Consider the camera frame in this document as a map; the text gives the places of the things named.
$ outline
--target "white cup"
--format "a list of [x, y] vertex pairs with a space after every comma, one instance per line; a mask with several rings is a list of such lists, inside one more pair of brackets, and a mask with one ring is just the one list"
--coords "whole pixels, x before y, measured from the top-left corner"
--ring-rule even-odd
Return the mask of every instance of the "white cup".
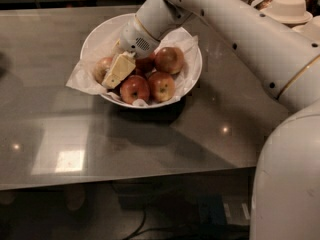
[[283, 24], [303, 24], [313, 17], [305, 0], [272, 0], [261, 12]]

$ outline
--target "floor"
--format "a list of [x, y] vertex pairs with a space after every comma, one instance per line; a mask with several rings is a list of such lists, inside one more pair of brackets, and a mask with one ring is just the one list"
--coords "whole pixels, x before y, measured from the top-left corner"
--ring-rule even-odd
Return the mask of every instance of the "floor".
[[0, 206], [0, 239], [248, 239], [253, 177], [238, 169], [90, 183], [77, 212], [62, 186], [20, 190]]

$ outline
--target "bowl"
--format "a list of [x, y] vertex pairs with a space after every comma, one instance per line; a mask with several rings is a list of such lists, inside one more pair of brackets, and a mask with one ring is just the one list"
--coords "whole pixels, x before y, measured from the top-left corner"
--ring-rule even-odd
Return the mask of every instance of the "bowl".
[[[124, 14], [117, 16], [115, 18], [109, 19], [99, 26], [97, 26], [86, 38], [84, 41], [84, 44], [81, 49], [80, 53], [80, 59], [85, 57], [86, 55], [90, 54], [96, 47], [98, 47], [104, 38], [109, 33], [114, 33], [115, 29], [116, 31], [121, 32], [122, 26], [129, 21], [131, 17], [133, 17], [134, 14]], [[192, 35], [185, 30], [184, 28], [180, 27], [172, 32], [170, 32], [167, 36], [164, 37], [162, 40], [163, 42], [166, 42], [170, 45], [170, 42], [183, 42], [184, 40], [188, 38], [193, 38]], [[101, 94], [100, 96], [107, 101], [110, 101], [114, 104], [117, 104], [119, 106], [127, 107], [127, 108], [135, 108], [135, 109], [150, 109], [150, 108], [158, 108], [163, 107], [175, 102], [178, 102], [183, 96], [185, 96], [187, 93], [191, 91], [191, 89], [195, 86], [197, 83], [201, 70], [202, 70], [202, 56], [199, 47], [196, 47], [196, 54], [194, 58], [192, 59], [191, 63], [187, 65], [188, 70], [184, 71], [183, 77], [185, 78], [185, 84], [182, 88], [182, 93], [179, 93], [179, 95], [175, 95], [171, 100], [162, 102], [162, 103], [150, 103], [148, 106], [137, 106], [137, 105], [131, 105], [124, 103], [123, 101], [119, 100], [118, 98], [115, 98], [115, 95], [108, 95], [108, 94]]]
[[303, 24], [313, 17], [305, 0], [272, 0], [261, 12], [283, 24]]

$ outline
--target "gold trim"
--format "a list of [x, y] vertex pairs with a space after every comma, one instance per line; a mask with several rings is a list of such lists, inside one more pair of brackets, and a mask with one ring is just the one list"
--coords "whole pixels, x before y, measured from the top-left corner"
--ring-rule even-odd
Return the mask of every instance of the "gold trim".
[[280, 96], [293, 84], [303, 73], [305, 73], [314, 63], [320, 59], [320, 55], [311, 60], [306, 66], [304, 66], [291, 80], [281, 89], [277, 96], [277, 100], [280, 99]]
[[153, 38], [154, 40], [156, 41], [160, 41], [158, 40], [157, 38], [155, 38], [153, 35], [151, 35], [151, 33], [142, 25], [141, 21], [138, 19], [137, 15], [134, 15], [134, 19], [136, 20], [136, 22], [140, 25], [140, 27], [143, 28], [143, 30], [151, 37]]

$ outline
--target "table surface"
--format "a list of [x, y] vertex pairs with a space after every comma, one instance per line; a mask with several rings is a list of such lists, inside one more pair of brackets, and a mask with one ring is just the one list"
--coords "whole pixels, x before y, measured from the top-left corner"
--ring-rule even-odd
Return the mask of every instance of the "table surface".
[[0, 11], [0, 189], [254, 167], [288, 111], [194, 19], [203, 70], [180, 102], [132, 110], [65, 86], [89, 33], [136, 6]]

